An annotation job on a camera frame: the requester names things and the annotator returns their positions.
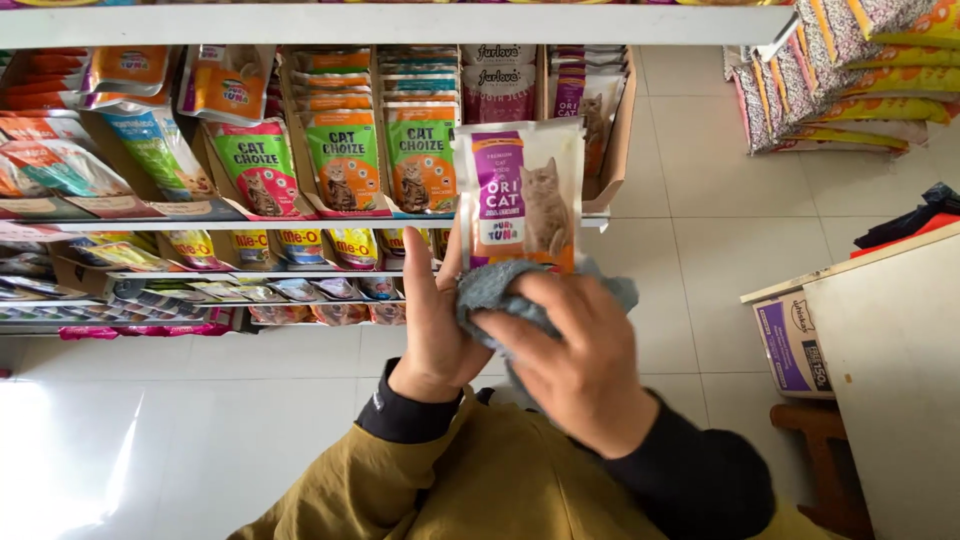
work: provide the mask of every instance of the gray towel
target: gray towel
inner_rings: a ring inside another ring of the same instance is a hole
[[[560,337],[560,333],[547,318],[543,307],[522,296],[507,293],[507,287],[510,283],[527,272],[545,272],[545,270],[540,264],[520,258],[480,266],[463,274],[457,281],[457,322],[484,346],[504,353],[507,375],[510,377],[511,383],[517,391],[529,398],[529,393],[523,387],[511,365],[513,357],[510,352],[468,319],[468,314],[474,309],[500,309],[511,315],[532,321],[553,337]],[[636,306],[638,294],[633,280],[604,277],[592,258],[578,260],[577,273],[587,274],[600,280],[620,303],[624,311],[630,311]]]

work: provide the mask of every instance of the wooden stool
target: wooden stool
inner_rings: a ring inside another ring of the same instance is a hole
[[[847,440],[840,412],[818,406],[774,405],[770,409],[770,423],[803,433],[813,461],[817,505],[797,504],[797,509],[817,526],[851,540],[874,540],[867,505],[859,494],[844,488],[827,441]]]

